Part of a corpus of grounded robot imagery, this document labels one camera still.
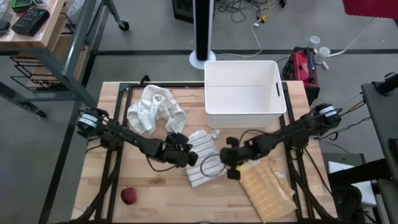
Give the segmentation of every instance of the wooden tabletop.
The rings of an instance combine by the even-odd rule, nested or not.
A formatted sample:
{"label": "wooden tabletop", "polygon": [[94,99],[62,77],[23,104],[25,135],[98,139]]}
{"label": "wooden tabletop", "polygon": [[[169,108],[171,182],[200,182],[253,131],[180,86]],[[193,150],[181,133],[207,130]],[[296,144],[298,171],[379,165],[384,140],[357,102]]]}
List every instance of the wooden tabletop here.
{"label": "wooden tabletop", "polygon": [[[51,34],[55,28],[58,17],[64,6],[65,0],[49,0],[49,5],[44,7],[50,13],[50,17],[45,24],[37,31],[33,37],[16,34],[9,29],[9,32],[0,37],[0,48],[3,47],[47,47],[50,42]],[[10,22],[11,26],[23,15],[23,13],[15,13],[11,7],[10,12],[13,17]]]}
{"label": "wooden tabletop", "polygon": [[[295,119],[298,119],[309,111],[305,90],[302,82],[288,82],[288,86]],[[116,106],[118,87],[118,82],[103,83],[99,97],[98,107],[108,111],[111,117]],[[202,88],[172,88],[171,92],[179,102],[181,109],[187,114],[187,125],[183,133],[189,136],[201,129],[211,133],[212,129],[206,125],[204,90]],[[132,104],[139,101],[141,93],[142,89],[133,91]],[[166,137],[164,125],[165,121],[158,121],[156,131],[145,136],[164,139]],[[264,130],[274,131],[279,128],[279,120],[275,120]],[[225,141],[228,136],[239,137],[245,129],[220,130],[220,135],[215,139],[219,150],[226,146]],[[248,134],[246,138],[251,138],[254,135]],[[328,183],[318,142],[310,140],[307,149]],[[98,193],[105,154],[104,149],[98,148],[86,155],[72,218],[81,215],[82,210],[91,203]],[[289,177],[283,144],[279,144],[275,150],[271,151],[268,158],[274,172],[281,172]],[[335,204],[331,195],[324,188],[309,158],[304,155],[303,159],[312,193],[325,209],[336,217]],[[170,167],[170,164],[159,164],[158,162],[153,162],[153,165],[156,169]],[[126,186],[134,187],[137,190],[137,203],[134,205],[125,205],[120,198],[120,192]],[[307,212],[301,190],[299,195],[303,214],[306,217]],[[108,200],[109,195],[104,201],[104,217]],[[276,222],[294,222],[296,220],[295,213],[292,212]],[[138,148],[125,144],[113,222],[261,222],[261,220],[238,181],[228,180],[224,175],[219,179],[191,188],[183,168],[161,173],[154,172]]]}

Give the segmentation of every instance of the white towel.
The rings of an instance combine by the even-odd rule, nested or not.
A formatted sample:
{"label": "white towel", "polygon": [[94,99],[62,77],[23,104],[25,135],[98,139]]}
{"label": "white towel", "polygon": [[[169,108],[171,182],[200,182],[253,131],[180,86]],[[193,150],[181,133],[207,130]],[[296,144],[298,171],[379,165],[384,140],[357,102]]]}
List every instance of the white towel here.
{"label": "white towel", "polygon": [[189,136],[188,143],[193,145],[191,151],[197,153],[199,156],[195,166],[185,167],[192,187],[204,184],[205,182],[211,181],[225,173],[224,165],[220,161],[220,156],[214,156],[207,159],[202,167],[202,170],[206,175],[218,174],[217,176],[207,177],[200,172],[200,164],[205,157],[218,154],[211,136],[207,134],[206,131],[201,130],[193,133],[191,136]]}
{"label": "white towel", "polygon": [[140,101],[129,107],[127,119],[139,133],[150,134],[155,131],[155,122],[160,118],[167,120],[165,126],[167,131],[176,133],[182,132],[187,121],[187,115],[168,89],[147,85]]}

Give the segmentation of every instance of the white striped cloth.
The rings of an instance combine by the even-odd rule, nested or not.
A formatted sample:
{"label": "white striped cloth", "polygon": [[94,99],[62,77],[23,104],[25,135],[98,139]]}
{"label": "white striped cloth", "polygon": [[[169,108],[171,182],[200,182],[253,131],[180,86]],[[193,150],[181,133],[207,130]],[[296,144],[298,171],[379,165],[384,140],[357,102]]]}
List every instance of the white striped cloth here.
{"label": "white striped cloth", "polygon": [[[225,173],[225,170],[223,170],[215,177],[207,177],[200,172],[201,162],[209,155],[218,154],[211,136],[207,134],[206,131],[200,130],[191,134],[189,136],[188,143],[193,145],[191,151],[198,154],[198,160],[195,166],[186,166],[185,168],[192,187],[204,184],[205,182],[211,181]],[[224,169],[224,165],[221,163],[219,156],[208,158],[202,167],[202,170],[206,175],[217,174],[221,169]]]}

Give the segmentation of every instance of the black remote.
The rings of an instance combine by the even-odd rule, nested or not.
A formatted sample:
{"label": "black remote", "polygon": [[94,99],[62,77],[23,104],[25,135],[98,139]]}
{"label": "black remote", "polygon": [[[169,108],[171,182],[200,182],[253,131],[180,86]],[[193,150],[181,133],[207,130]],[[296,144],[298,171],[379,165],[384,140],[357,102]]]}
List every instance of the black remote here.
{"label": "black remote", "polygon": [[11,29],[20,35],[34,36],[49,17],[50,13],[47,10],[30,7]]}

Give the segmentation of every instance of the cart wheel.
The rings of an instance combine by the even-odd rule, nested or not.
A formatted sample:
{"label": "cart wheel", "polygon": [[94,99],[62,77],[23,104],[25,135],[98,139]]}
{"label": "cart wheel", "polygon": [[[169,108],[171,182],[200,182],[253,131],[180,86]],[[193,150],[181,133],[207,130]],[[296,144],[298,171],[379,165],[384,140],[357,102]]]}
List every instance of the cart wheel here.
{"label": "cart wheel", "polygon": [[46,118],[47,114],[45,114],[43,111],[39,110],[36,115],[40,118]]}
{"label": "cart wheel", "polygon": [[128,21],[122,21],[122,23],[123,23],[124,27],[121,26],[121,25],[119,25],[119,28],[120,28],[121,30],[126,31],[126,30],[129,30],[129,29],[130,29],[130,25],[129,25]]}

